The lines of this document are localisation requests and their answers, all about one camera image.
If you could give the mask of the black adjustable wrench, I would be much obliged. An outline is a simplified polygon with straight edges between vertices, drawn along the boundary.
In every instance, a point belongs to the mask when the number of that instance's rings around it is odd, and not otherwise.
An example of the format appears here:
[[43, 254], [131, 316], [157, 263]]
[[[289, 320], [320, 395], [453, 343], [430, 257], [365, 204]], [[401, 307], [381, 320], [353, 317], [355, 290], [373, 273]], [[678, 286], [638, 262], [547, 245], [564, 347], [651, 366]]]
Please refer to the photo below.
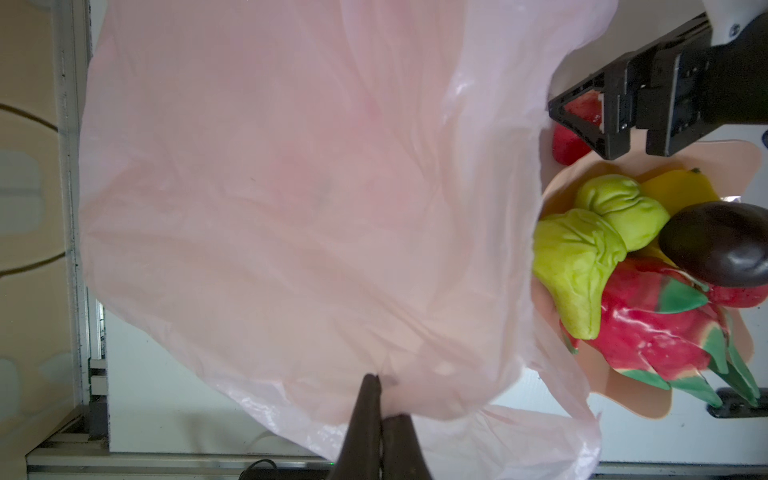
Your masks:
[[748, 403], [732, 388], [721, 388], [716, 391], [722, 400], [720, 407], [707, 406], [710, 416], [716, 419], [749, 419], [767, 418], [768, 403], [767, 389], [760, 388], [760, 396], [755, 404]]

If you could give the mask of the pink plastic bag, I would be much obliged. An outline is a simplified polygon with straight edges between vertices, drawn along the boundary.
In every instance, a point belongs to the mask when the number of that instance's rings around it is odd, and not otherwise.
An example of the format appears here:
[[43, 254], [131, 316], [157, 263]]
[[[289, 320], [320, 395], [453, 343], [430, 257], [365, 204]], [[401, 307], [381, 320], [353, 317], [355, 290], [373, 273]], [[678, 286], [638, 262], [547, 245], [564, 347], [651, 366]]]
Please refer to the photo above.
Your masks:
[[112, 1], [89, 65], [96, 298], [274, 433], [339, 454], [361, 381], [437, 479], [586, 479], [537, 313], [551, 78], [613, 1]]

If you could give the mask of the green apple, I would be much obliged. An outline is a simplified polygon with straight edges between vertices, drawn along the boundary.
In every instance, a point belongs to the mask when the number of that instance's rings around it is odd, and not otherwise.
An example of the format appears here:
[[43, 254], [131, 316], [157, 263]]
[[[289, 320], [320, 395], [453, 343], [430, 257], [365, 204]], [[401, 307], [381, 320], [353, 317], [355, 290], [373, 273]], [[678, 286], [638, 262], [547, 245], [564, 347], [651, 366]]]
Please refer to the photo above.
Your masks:
[[646, 196], [636, 180], [618, 174], [595, 177], [583, 183], [574, 206], [601, 216], [617, 231], [629, 252], [649, 245], [670, 219], [666, 208]]

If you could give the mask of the red strawberry right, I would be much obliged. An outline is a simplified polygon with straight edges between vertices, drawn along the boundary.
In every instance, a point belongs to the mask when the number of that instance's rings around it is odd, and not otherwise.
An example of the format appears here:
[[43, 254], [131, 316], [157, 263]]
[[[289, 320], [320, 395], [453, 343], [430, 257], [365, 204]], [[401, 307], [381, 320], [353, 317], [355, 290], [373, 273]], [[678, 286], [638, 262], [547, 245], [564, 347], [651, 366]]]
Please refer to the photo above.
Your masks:
[[707, 292], [709, 300], [727, 308], [752, 308], [763, 303], [768, 297], [766, 285], [759, 287], [721, 287], [712, 285]]

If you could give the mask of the yellow lemon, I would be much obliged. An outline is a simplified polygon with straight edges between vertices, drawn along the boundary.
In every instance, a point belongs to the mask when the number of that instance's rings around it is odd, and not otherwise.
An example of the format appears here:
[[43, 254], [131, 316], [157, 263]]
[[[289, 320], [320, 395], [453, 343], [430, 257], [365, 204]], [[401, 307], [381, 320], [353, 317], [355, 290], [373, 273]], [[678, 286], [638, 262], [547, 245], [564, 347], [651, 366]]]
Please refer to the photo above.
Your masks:
[[698, 168], [662, 173], [643, 182], [641, 190], [658, 201], [670, 216], [693, 205], [721, 200], [709, 178]]

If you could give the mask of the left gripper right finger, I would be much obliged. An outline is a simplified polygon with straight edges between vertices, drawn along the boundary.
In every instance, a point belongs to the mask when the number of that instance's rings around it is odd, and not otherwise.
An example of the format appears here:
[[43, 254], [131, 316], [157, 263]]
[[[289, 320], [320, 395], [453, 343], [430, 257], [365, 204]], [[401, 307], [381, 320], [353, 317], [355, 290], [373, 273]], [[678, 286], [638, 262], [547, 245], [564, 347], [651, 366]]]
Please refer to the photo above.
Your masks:
[[382, 421], [383, 480], [431, 480], [410, 415], [397, 415]]

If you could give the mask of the pink dragon fruit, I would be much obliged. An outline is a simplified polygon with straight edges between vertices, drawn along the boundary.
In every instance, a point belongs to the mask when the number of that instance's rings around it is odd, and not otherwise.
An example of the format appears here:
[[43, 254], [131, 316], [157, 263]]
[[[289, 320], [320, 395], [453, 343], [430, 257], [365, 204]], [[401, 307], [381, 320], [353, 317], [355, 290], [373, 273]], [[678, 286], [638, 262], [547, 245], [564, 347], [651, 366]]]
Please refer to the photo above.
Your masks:
[[705, 379], [706, 370], [750, 404], [760, 396], [736, 346], [731, 312], [656, 258], [630, 257], [616, 266], [602, 294], [599, 335], [588, 344], [613, 371], [709, 406], [720, 407], [722, 400]]

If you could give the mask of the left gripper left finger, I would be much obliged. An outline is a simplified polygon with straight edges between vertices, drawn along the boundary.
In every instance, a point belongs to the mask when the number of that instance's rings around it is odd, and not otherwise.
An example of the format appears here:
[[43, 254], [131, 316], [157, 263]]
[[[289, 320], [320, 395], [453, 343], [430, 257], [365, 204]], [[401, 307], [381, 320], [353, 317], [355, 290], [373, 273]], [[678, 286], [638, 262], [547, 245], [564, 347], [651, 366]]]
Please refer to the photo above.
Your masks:
[[381, 472], [381, 383], [364, 376], [331, 480], [376, 480]]

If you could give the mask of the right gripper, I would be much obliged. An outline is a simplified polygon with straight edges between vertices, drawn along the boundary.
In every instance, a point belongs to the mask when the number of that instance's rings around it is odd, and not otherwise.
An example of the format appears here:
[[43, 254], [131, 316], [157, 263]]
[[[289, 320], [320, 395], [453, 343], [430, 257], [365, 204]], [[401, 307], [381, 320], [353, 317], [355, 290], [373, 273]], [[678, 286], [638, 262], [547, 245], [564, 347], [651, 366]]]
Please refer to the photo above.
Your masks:
[[652, 63], [623, 55], [551, 100], [549, 116], [605, 160], [629, 152], [634, 126], [648, 154], [669, 157], [723, 125], [765, 125], [767, 14], [724, 45], [699, 35]]

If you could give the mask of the pink wavy plate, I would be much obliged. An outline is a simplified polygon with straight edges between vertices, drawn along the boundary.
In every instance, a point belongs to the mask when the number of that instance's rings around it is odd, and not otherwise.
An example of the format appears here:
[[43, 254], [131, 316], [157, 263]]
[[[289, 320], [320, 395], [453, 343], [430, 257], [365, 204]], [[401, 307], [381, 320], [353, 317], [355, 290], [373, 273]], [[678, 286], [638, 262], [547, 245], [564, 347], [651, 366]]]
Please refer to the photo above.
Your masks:
[[[758, 148], [746, 141], [701, 142], [670, 158], [633, 150], [610, 162], [589, 154], [549, 181], [543, 210], [565, 212], [578, 187], [605, 174], [650, 180], [688, 169], [706, 176], [717, 194], [742, 194], [761, 163]], [[563, 332], [563, 343], [593, 393], [639, 417], [666, 417], [678, 392], [697, 407], [710, 405], [719, 398], [704, 384], [705, 373], [724, 365], [729, 350], [750, 359], [753, 341], [736, 309], [704, 297], [679, 268], [655, 257], [631, 256], [608, 282], [598, 338], [577, 340]]]

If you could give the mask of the green pear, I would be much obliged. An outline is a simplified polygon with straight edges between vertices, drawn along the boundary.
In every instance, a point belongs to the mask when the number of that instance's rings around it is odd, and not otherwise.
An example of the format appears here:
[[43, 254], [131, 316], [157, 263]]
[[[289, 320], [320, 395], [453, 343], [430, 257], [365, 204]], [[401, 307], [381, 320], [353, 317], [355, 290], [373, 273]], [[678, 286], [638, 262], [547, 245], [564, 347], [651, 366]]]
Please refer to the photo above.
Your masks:
[[579, 340], [596, 339], [604, 288], [627, 256], [618, 232], [598, 214], [574, 208], [538, 221], [533, 251], [533, 273], [566, 331]]

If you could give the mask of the dark purple mangosteen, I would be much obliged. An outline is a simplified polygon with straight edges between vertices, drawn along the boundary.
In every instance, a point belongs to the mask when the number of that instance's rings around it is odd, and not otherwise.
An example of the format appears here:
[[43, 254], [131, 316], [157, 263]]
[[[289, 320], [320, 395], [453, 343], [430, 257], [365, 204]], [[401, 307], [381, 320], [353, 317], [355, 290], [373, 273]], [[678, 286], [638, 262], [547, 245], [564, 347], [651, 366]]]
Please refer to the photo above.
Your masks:
[[767, 210], [713, 201], [686, 207], [658, 236], [661, 251], [680, 269], [727, 288], [767, 283]]

